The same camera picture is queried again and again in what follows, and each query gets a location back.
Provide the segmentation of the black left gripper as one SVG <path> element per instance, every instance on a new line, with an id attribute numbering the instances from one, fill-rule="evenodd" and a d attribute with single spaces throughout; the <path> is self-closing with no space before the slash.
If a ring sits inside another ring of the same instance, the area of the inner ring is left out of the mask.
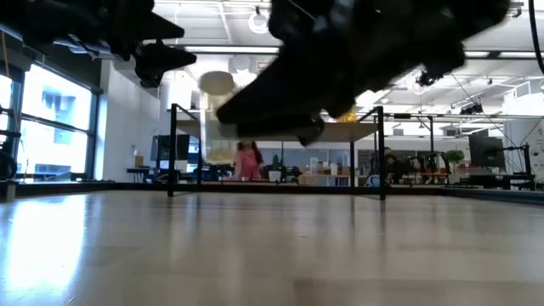
<path id="1" fill-rule="evenodd" d="M 105 43 L 115 57 L 130 60 L 137 45 L 134 40 L 184 36 L 184 28 L 151 12 L 154 0 L 84 0 L 84 3 L 99 17 L 99 37 L 84 43 L 84 50 L 93 58 L 105 52 Z M 134 58 L 134 71 L 143 88 L 158 88 L 165 72 L 192 65 L 197 60 L 195 54 L 162 42 L 138 48 Z"/>

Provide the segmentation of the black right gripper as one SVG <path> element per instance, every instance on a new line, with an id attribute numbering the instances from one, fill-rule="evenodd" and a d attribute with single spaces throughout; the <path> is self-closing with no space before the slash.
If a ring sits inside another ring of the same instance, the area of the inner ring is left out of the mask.
<path id="1" fill-rule="evenodd" d="M 325 129 L 320 116 L 352 109 L 413 59 L 403 48 L 421 36 L 426 0 L 272 0 L 269 30 L 277 59 L 216 111 L 238 138 L 294 137 L 302 146 Z"/>

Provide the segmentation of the clear plastic pill bottle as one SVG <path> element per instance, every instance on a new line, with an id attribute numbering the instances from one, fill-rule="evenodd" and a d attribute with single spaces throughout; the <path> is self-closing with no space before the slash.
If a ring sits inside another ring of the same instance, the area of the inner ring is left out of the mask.
<path id="1" fill-rule="evenodd" d="M 201 91 L 200 128 L 203 159 L 210 164 L 229 164 L 234 159 L 236 140 L 231 134 L 233 127 L 219 122 L 217 110 L 233 95 L 235 81 L 226 71 L 209 71 L 201 75 L 198 87 Z"/>

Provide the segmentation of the white potted plant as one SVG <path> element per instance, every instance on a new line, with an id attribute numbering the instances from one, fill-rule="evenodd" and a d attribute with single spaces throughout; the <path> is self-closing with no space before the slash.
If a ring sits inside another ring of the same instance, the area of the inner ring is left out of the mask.
<path id="1" fill-rule="evenodd" d="M 281 161 L 277 155 L 273 155 L 272 163 L 269 165 L 269 182 L 279 183 L 281 181 Z"/>

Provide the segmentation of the person in pink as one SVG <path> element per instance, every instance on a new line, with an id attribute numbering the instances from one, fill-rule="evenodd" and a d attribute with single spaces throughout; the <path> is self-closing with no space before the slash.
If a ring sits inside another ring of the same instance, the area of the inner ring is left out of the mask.
<path id="1" fill-rule="evenodd" d="M 261 179 L 263 156 L 254 141 L 239 141 L 235 153 L 235 176 L 239 180 Z"/>

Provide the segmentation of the long ceiling light fixture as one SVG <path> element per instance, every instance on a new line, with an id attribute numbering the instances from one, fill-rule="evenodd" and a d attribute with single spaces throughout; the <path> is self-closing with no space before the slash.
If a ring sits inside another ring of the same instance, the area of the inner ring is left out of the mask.
<path id="1" fill-rule="evenodd" d="M 193 45 L 185 46 L 185 48 L 196 54 L 277 54 L 278 47 L 253 47 L 253 46 L 213 46 L 213 45 Z"/>

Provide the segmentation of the black computer monitor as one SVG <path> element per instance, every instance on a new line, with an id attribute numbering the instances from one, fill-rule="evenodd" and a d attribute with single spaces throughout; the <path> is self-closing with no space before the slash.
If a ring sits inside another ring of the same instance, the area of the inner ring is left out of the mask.
<path id="1" fill-rule="evenodd" d="M 186 161 L 189 154 L 190 136 L 188 134 L 176 135 L 176 161 Z M 150 159 L 156 161 L 168 161 L 170 153 L 170 136 L 169 135 L 154 135 L 151 142 Z"/>

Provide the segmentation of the seated person in dark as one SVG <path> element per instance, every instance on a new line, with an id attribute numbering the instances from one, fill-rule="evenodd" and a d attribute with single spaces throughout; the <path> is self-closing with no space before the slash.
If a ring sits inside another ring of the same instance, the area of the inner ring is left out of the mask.
<path id="1" fill-rule="evenodd" d="M 386 172 L 388 181 L 391 184 L 398 184 L 403 175 L 411 170 L 411 163 L 407 160 L 401 160 L 389 148 L 385 148 Z"/>

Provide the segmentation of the large window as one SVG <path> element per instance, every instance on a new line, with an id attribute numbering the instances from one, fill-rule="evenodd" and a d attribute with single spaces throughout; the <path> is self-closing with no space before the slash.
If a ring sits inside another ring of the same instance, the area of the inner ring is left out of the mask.
<path id="1" fill-rule="evenodd" d="M 0 164 L 26 182 L 79 181 L 94 170 L 98 95 L 45 69 L 0 68 Z"/>

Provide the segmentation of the green bushy plant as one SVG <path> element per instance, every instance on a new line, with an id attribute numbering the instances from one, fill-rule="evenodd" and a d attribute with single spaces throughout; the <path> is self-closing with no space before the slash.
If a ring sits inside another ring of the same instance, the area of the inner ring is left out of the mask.
<path id="1" fill-rule="evenodd" d="M 443 161 L 450 173 L 453 173 L 456 165 L 463 162 L 465 159 L 462 150 L 448 150 L 442 154 Z"/>

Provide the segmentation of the large dark monitor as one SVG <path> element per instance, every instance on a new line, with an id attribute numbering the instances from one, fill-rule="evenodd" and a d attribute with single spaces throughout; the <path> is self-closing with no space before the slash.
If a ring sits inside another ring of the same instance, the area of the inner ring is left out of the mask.
<path id="1" fill-rule="evenodd" d="M 506 165 L 501 139 L 471 134 L 469 149 L 471 164 L 476 167 L 504 168 Z"/>

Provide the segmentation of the short ceiling light fixture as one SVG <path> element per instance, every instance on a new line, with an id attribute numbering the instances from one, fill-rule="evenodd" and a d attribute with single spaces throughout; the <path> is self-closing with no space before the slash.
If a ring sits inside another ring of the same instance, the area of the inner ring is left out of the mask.
<path id="1" fill-rule="evenodd" d="M 533 52 L 465 51 L 464 54 L 469 59 L 481 59 L 481 60 L 535 60 L 536 59 L 536 54 Z"/>

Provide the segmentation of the black equipment stand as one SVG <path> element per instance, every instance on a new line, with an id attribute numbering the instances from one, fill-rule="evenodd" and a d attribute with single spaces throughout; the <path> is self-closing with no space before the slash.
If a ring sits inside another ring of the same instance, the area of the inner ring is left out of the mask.
<path id="1" fill-rule="evenodd" d="M 509 180 L 511 179 L 520 179 L 523 180 L 523 183 L 518 183 L 518 187 L 522 190 L 536 190 L 536 176 L 532 172 L 531 162 L 530 162 L 530 145 L 524 143 L 519 146 L 508 146 L 503 148 L 488 149 L 485 153 L 488 157 L 498 156 L 499 153 L 505 151 L 517 151 L 521 153 L 523 158 L 521 159 L 521 166 L 517 172 L 508 174 Z"/>

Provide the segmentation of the wooden shelf with black frame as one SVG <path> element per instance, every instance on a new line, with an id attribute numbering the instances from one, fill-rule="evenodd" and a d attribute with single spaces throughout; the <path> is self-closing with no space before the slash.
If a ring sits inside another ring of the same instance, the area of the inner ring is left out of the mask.
<path id="1" fill-rule="evenodd" d="M 194 116 L 191 112 L 186 110 L 185 108 L 181 107 L 178 104 L 171 104 L 170 108 L 170 150 L 169 150 L 169 166 L 168 166 L 168 181 L 167 181 L 167 196 L 172 197 L 175 186 L 178 185 L 178 175 L 176 174 L 176 171 L 174 169 L 174 162 L 175 157 L 175 146 L 176 146 L 176 137 L 177 137 L 177 129 L 178 129 L 178 111 L 182 111 L 185 115 L 187 115 L 190 120 L 193 121 L 193 123 L 196 124 L 196 136 L 201 139 L 201 136 L 203 135 L 201 131 L 201 118 Z M 378 107 L 377 110 L 373 109 L 366 115 L 372 115 L 373 113 L 377 112 L 378 116 L 378 123 L 365 123 L 365 122 L 348 122 L 348 123 L 331 123 L 331 122 L 325 122 L 324 123 L 324 130 L 322 134 L 315 139 L 315 143 L 350 143 L 350 152 L 354 154 L 354 143 L 371 135 L 372 133 L 378 133 L 378 153 L 381 155 L 384 155 L 384 134 L 383 134 L 383 108 Z M 299 142 L 299 140 L 290 134 L 275 134 L 275 135 L 269 135 L 269 136 L 250 136 L 249 140 L 255 140 L 255 141 L 269 141 L 269 142 Z M 349 187 L 353 194 L 357 194 L 359 191 L 357 191 L 357 187 L 354 186 L 355 182 L 355 170 L 354 165 L 351 166 L 350 170 L 350 182 L 352 184 L 351 187 Z M 382 177 L 379 181 L 380 187 L 373 187 L 371 188 L 370 194 L 379 195 L 380 201 L 386 200 L 386 194 L 387 194 L 387 187 L 385 186 L 384 178 Z"/>

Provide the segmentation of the black aluminium rig frame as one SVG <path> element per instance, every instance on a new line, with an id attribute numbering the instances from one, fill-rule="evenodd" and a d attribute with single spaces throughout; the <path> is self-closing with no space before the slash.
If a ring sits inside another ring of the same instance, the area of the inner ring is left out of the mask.
<path id="1" fill-rule="evenodd" d="M 136 191 L 169 191 L 166 184 L 135 184 L 112 182 L 84 183 L 33 183 L 17 184 L 17 196 L 49 196 L 59 194 L 84 193 L 110 190 Z M 319 187 L 298 186 L 287 184 L 176 184 L 172 187 L 175 192 L 218 192 L 218 193 L 261 193 L 261 194 L 294 194 L 294 195 L 335 195 L 335 196 L 378 196 L 378 188 L 363 187 Z M 387 196 L 453 196 L 478 199 L 485 201 L 504 201 L 518 204 L 528 204 L 544 207 L 544 192 L 518 190 L 483 190 L 459 189 L 445 187 L 392 187 L 386 189 Z"/>

